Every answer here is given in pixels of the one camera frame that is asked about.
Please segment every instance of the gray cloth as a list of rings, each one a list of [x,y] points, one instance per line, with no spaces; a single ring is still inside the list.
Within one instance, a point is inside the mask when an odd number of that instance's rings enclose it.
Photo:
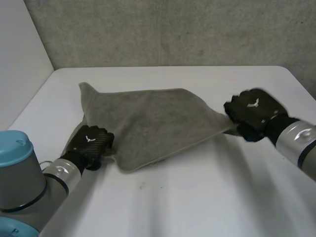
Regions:
[[[80,83],[84,124],[115,135],[111,157],[124,172],[167,158],[234,125],[184,89],[99,93]]]

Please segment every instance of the robotic glove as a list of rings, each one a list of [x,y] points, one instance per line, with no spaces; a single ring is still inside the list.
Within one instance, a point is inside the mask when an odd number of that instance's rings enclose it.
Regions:
[[[101,167],[102,154],[111,149],[114,134],[97,126],[82,126],[72,138],[61,158],[88,170],[98,170]]]
[[[224,104],[225,112],[238,124],[237,131],[248,142],[266,136],[266,127],[275,116],[288,116],[286,109],[262,89],[243,91]]]

